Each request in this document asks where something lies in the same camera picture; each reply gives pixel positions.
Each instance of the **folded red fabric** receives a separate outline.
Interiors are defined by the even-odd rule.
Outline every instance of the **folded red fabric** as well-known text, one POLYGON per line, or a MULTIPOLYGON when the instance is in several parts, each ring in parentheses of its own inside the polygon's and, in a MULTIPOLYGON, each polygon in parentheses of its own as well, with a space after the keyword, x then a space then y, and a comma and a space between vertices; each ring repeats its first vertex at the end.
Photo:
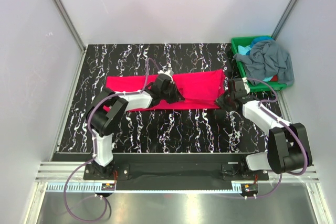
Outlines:
MULTIPOLYGON (((154 82, 157 75, 148 77, 148 84, 154 82)), ((173 79, 185 101, 168 104, 161 101, 159 105, 143 110, 189 110, 218 109, 215 100, 224 93, 224 73, 221 69, 197 73, 174 74, 173 79)), ((107 77, 106 87, 113 91, 136 91, 142 89, 145 76, 107 77)))

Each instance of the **marble pattern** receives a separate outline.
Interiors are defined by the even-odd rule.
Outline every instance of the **marble pattern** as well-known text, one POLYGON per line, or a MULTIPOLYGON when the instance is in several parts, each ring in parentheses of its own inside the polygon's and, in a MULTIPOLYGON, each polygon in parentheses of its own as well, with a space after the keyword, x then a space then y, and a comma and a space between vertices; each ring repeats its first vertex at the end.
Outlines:
MULTIPOLYGON (((102 90, 107 76, 144 75, 147 57, 175 73, 222 69, 226 81, 239 76, 230 44, 89 45, 58 152, 92 151, 86 106, 102 90)), ((150 74, 155 74, 153 66, 150 74)), ((255 95, 273 98, 270 92, 255 95)), ((281 115, 278 104, 266 106, 281 115)), ((127 112, 113 139, 113 152, 128 153, 263 152, 267 148, 267 137, 255 124, 237 112, 219 109, 127 112)))

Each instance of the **marble tabletop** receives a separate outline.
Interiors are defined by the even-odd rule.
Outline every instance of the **marble tabletop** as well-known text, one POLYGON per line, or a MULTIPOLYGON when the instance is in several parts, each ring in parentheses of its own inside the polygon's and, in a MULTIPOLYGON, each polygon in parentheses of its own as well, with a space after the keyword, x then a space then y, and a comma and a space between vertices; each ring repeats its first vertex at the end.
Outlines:
MULTIPOLYGON (((231 44, 89 45, 58 152, 92 151, 86 106, 102 90, 107 76, 144 75, 147 57, 174 73, 222 69, 226 80, 239 77, 231 44)), ((156 74, 153 66, 150 74, 156 74)), ((254 95, 273 98, 270 92, 254 95)), ((265 105, 281 115, 278 104, 265 105)), ((112 148, 116 153, 263 152, 267 141, 264 132, 237 112, 158 110, 125 113, 113 133, 112 148)))

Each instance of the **white panel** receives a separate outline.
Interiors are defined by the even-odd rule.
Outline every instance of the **white panel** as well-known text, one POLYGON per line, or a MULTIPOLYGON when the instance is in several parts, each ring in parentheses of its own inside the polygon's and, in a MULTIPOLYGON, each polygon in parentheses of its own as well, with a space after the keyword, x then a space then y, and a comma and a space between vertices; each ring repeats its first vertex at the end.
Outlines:
POLYGON ((289 0, 62 0, 84 43, 229 42, 271 34, 289 0))
POLYGON ((21 223, 80 52, 52 0, 0 0, 0 223, 21 223))
POLYGON ((278 41, 291 53, 295 83, 284 91, 308 132, 313 162, 336 220, 335 0, 299 0, 278 41))

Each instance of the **metal floor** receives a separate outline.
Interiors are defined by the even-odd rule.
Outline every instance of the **metal floor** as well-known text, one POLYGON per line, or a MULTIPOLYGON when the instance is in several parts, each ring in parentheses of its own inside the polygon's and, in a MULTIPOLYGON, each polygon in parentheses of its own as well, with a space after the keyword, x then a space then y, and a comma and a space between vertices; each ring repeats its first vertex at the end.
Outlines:
MULTIPOLYGON (((260 185, 260 193, 271 190, 270 184, 260 185)), ((68 193, 69 206, 81 218, 94 219, 103 209, 96 198, 78 204, 89 194, 68 193)), ((114 194, 108 197, 110 211, 97 223, 113 224, 217 224, 217 223, 317 223, 305 185, 281 184, 264 199, 226 199, 210 194, 114 194)), ((62 193, 47 193, 38 224, 76 224, 65 213, 62 193)))

